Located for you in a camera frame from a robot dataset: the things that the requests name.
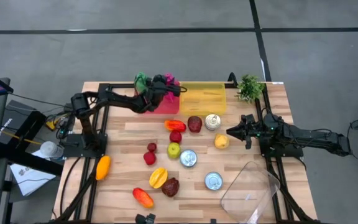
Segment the yellow container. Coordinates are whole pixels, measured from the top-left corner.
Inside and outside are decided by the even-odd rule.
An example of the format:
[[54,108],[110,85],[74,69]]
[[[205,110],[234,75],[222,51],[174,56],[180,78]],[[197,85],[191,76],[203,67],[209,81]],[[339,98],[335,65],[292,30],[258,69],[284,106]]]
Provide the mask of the yellow container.
[[180,82],[187,88],[180,94],[180,113],[183,115],[222,115],[226,112],[226,91],[219,82]]

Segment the red pepper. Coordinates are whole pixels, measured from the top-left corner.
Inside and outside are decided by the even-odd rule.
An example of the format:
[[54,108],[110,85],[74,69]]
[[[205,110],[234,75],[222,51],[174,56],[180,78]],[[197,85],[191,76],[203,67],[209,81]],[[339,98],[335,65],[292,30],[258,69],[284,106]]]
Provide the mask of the red pepper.
[[153,199],[146,193],[146,191],[137,187],[132,191],[132,194],[134,195],[135,199],[141,205],[143,205],[143,207],[145,208],[153,207],[154,205]]
[[178,121],[178,120],[166,120],[165,127],[169,131],[179,131],[179,132],[186,131],[186,125],[183,122]]

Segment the potted plant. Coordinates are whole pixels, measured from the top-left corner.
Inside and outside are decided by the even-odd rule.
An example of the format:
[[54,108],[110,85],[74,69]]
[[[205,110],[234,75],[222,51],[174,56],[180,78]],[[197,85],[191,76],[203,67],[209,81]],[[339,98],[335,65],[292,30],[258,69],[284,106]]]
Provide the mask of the potted plant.
[[255,75],[243,75],[241,77],[241,83],[237,86],[240,92],[237,92],[240,100],[245,100],[247,103],[254,102],[255,99],[259,99],[262,90],[265,88],[263,83],[258,82],[258,78]]

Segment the wooden tabletop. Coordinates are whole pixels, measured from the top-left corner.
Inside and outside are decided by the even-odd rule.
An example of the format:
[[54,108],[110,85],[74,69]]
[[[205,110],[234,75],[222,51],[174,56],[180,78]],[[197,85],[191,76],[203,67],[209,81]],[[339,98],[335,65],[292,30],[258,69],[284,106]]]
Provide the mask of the wooden tabletop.
[[[85,82],[83,91],[97,91],[99,84],[100,82]],[[292,124],[290,105],[284,85],[267,83],[267,89],[272,112]],[[134,93],[133,89],[115,89],[114,91],[129,96]],[[112,164],[106,179],[98,182],[92,222],[134,223],[134,218],[138,213],[141,215],[153,213],[157,216],[156,223],[209,223],[212,218],[216,218],[218,223],[235,223],[221,208],[221,197],[248,162],[254,161],[265,168],[265,161],[260,155],[259,143],[256,139],[253,139],[252,148],[249,150],[245,149],[245,142],[231,136],[228,148],[216,149],[214,147],[216,133],[225,134],[227,128],[239,123],[240,115],[253,113],[257,119],[255,105],[237,100],[234,97],[235,94],[236,89],[226,89],[227,110],[221,116],[220,128],[216,131],[208,131],[203,126],[199,134],[192,134],[189,131],[183,134],[181,148],[192,149],[198,155],[198,162],[191,169],[183,167],[179,161],[168,158],[166,150],[170,143],[170,133],[163,124],[166,119],[179,119],[186,123],[187,116],[136,114],[129,109],[110,107],[106,129],[108,134],[106,154],[112,157]],[[75,132],[80,131],[81,126],[79,122],[76,122]],[[143,154],[147,151],[146,147],[150,142],[157,143],[157,162],[153,166],[147,166],[143,160]],[[74,160],[69,159],[64,165],[62,181],[53,209],[58,216],[63,181]],[[63,210],[78,192],[83,161],[84,159],[81,159],[77,163],[68,179]],[[294,158],[283,158],[283,163],[288,188],[293,198],[306,214],[311,218],[317,218],[302,163]],[[153,189],[149,185],[149,177],[158,167],[168,170],[168,178],[175,177],[179,180],[180,189],[173,198],[168,198],[160,189]],[[211,171],[222,175],[224,185],[221,190],[211,191],[205,187],[205,175]],[[154,200],[154,208],[146,209],[137,203],[132,196],[132,190],[135,187],[140,187],[149,193]],[[280,193],[278,196],[282,217],[286,218],[283,198]],[[85,217],[87,203],[88,194],[84,197],[81,218]],[[268,204],[259,222],[275,222],[272,202]]]

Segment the toy fruit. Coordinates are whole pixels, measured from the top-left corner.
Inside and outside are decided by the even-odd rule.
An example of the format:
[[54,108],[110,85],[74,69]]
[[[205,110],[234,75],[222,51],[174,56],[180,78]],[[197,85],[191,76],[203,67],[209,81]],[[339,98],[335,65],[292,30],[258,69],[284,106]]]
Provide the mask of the toy fruit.
[[134,198],[145,208],[151,208],[154,205],[153,199],[146,193],[146,191],[135,188],[132,191]]
[[143,159],[146,162],[146,164],[149,166],[153,165],[155,163],[155,161],[157,160],[155,154],[152,152],[146,152],[143,155]]
[[175,178],[167,180],[164,185],[162,185],[162,193],[168,197],[173,197],[178,193],[179,190],[179,181]]
[[203,126],[203,120],[197,116],[191,116],[187,120],[187,126],[192,133],[199,133],[201,127]]
[[157,150],[157,145],[154,142],[149,143],[147,145],[147,150],[149,150],[150,152],[155,152]]
[[176,142],[176,143],[180,143],[181,142],[181,134],[179,131],[172,131],[171,134],[169,135],[169,140],[171,140],[171,142]]
[[165,168],[160,167],[156,169],[150,176],[149,184],[153,188],[157,189],[161,187],[165,183],[165,181],[167,181],[167,178],[168,171]]
[[164,125],[169,131],[179,131],[179,132],[186,131],[186,125],[178,120],[166,120],[164,122]]
[[110,163],[111,159],[109,156],[100,158],[98,166],[96,167],[96,180],[103,180],[109,174]]
[[229,138],[224,134],[216,134],[215,147],[218,149],[224,149],[229,146]]
[[171,159],[176,159],[180,156],[180,145],[176,142],[171,142],[168,145],[167,154]]

